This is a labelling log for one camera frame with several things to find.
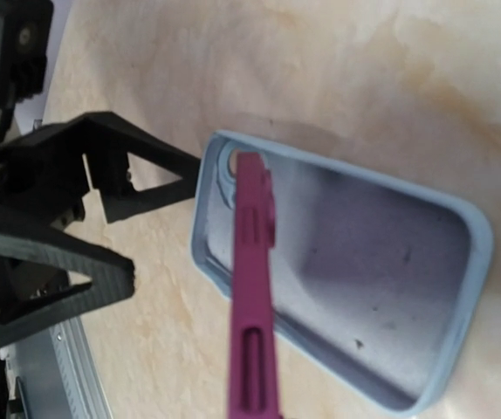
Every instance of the tabletop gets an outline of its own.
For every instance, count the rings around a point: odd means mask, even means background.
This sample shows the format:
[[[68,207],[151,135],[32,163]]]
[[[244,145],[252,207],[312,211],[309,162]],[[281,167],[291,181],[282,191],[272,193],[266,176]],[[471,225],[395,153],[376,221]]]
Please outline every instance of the tabletop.
[[[45,121],[111,109],[201,155],[221,128],[461,196],[496,249],[447,391],[422,419],[501,417],[501,1],[82,0]],[[167,174],[133,162],[139,187]],[[229,304],[192,265],[194,201],[72,234],[137,263],[129,301],[83,317],[114,416],[221,418]],[[278,341],[285,417],[383,418]]]

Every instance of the table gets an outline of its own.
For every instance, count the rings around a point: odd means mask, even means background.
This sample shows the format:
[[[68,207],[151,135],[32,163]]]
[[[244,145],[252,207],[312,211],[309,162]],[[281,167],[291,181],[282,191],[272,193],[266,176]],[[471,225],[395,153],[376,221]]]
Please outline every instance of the table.
[[[82,0],[45,120],[112,109],[200,155],[226,128],[472,201],[496,235],[446,395],[422,419],[501,417],[501,2]],[[142,187],[167,175],[133,164]],[[83,321],[115,417],[224,417],[229,306],[192,265],[194,202],[72,233],[137,261],[137,293]],[[278,343],[287,418],[382,418]]]

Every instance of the purple plastic tool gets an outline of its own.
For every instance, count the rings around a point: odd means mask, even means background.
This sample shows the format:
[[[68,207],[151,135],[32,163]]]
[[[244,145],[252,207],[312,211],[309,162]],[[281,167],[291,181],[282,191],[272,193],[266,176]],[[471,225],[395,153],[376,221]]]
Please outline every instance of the purple plastic tool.
[[[268,256],[275,207],[258,153],[237,156],[235,205],[229,419],[280,419]]]

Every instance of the black bracket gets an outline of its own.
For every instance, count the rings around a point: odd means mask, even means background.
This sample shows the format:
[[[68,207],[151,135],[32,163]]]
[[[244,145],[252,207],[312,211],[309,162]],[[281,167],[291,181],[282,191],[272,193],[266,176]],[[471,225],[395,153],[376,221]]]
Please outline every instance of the black bracket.
[[[128,154],[181,179],[136,191]],[[0,347],[134,293],[130,259],[62,231],[84,218],[84,158],[109,223],[196,192],[199,159],[114,113],[41,127],[0,148]],[[91,282],[71,285],[68,271]]]

